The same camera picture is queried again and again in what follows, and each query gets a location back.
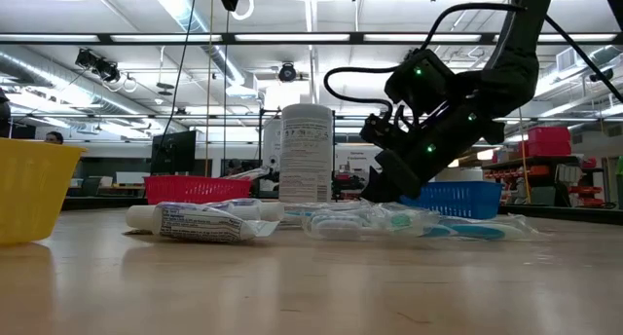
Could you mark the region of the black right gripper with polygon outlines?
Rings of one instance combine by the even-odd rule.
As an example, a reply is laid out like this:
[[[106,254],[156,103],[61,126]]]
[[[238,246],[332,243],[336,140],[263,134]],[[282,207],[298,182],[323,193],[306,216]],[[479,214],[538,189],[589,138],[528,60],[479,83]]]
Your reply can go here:
[[[421,187],[482,137],[497,143],[503,124],[490,110],[493,94],[478,74],[453,73],[431,50],[416,50],[385,83],[385,93],[401,106],[388,121],[369,116],[362,139],[381,148],[360,193],[371,203],[413,199]]]

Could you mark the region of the plain white toothbrush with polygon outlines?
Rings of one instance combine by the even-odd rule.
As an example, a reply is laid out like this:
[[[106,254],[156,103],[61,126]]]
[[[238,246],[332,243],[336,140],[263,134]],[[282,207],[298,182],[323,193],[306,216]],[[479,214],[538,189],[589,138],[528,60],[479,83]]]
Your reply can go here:
[[[311,228],[323,221],[352,221],[363,227],[378,224],[386,215],[386,210],[367,201],[323,203],[308,206],[302,213],[302,225]]]

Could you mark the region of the toothbrush with blue striped grip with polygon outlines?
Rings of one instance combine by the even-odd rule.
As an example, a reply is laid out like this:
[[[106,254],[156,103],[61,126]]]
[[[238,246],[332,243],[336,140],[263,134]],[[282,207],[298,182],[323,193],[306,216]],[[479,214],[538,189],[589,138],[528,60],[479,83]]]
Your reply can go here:
[[[413,239],[459,239],[478,241],[531,241],[544,234],[531,226],[525,217],[499,216],[490,220],[474,220],[442,216],[422,235],[413,230],[385,231],[363,227],[352,221],[329,220],[309,228],[306,233],[326,241],[410,241]]]

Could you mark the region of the travel toothpaste tube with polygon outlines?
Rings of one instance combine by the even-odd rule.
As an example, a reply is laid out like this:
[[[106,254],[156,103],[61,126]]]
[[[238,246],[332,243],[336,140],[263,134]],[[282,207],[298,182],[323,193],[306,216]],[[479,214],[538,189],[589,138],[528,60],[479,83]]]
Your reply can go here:
[[[273,233],[284,216],[279,202],[256,199],[191,204],[133,205],[126,222],[135,230],[191,242],[245,242]]]

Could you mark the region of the long overhead light bar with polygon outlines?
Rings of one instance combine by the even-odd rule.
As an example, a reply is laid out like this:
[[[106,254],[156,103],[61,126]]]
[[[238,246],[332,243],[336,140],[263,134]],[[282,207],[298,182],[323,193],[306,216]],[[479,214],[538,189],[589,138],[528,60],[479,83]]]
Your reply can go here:
[[[623,45],[623,33],[570,33],[581,45]],[[348,33],[0,33],[0,45],[75,45],[75,46],[169,46],[169,45],[420,45],[425,33],[348,32]],[[492,46],[499,34],[492,32],[432,35],[430,44],[442,46]],[[538,44],[559,46],[566,40],[558,33],[543,33]]]

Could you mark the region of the white wipes canister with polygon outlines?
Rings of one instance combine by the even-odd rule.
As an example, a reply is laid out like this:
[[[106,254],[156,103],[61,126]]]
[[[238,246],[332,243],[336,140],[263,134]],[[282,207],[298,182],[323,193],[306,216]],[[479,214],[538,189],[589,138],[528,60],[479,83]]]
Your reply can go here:
[[[286,106],[281,116],[279,200],[327,203],[333,172],[333,115],[318,104]]]

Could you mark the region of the blue plastic basket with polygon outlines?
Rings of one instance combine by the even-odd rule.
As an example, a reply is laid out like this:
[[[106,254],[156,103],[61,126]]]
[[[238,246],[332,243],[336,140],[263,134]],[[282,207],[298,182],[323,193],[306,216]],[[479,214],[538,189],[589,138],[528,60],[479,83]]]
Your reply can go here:
[[[487,220],[497,216],[501,191],[501,184],[488,181],[429,182],[417,199],[402,196],[399,202],[442,215]]]

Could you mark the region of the dark shelf unit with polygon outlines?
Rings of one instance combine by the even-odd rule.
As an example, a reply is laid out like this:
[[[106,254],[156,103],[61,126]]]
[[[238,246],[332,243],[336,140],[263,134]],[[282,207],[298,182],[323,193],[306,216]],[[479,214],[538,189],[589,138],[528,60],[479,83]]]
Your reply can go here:
[[[502,185],[506,205],[615,209],[606,194],[605,169],[594,158],[528,157],[483,167]]]

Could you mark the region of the black computer monitor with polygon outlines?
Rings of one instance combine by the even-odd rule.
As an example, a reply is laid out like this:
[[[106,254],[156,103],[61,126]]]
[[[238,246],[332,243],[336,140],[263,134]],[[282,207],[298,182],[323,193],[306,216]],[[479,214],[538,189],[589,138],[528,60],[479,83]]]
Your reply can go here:
[[[152,139],[151,172],[175,174],[193,171],[196,141],[194,130],[155,136]]]

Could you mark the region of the red storage bin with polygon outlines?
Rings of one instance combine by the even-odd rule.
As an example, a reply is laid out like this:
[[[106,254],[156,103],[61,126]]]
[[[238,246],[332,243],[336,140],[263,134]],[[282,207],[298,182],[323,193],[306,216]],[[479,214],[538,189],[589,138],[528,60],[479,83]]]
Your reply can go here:
[[[571,154],[566,127],[534,127],[528,130],[527,151],[531,157],[559,157]]]

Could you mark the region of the red plastic basket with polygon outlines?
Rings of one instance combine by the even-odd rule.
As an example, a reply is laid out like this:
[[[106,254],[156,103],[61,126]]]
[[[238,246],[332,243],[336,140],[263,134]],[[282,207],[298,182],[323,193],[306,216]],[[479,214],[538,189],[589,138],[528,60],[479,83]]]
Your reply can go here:
[[[163,202],[206,204],[248,198],[249,180],[190,175],[155,175],[144,178],[149,205]]]

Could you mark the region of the yellow plastic basket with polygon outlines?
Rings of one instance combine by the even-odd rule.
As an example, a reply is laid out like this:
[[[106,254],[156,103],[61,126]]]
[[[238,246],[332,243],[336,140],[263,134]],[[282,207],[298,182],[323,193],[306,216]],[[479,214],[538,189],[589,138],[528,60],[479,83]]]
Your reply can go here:
[[[86,150],[0,138],[0,244],[49,237]]]

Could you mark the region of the silver air duct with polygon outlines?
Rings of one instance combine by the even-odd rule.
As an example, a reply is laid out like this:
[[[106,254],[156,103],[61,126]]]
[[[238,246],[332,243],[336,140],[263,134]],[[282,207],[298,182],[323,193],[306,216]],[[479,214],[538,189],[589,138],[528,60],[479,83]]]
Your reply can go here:
[[[184,31],[203,35],[211,33],[210,24],[198,11],[195,0],[157,1]],[[255,77],[243,71],[235,60],[226,56],[227,46],[218,46],[215,45],[215,41],[209,42],[208,39],[205,39],[202,41],[200,48],[211,59],[211,64],[223,76],[227,96],[239,98],[255,98],[258,96]]]

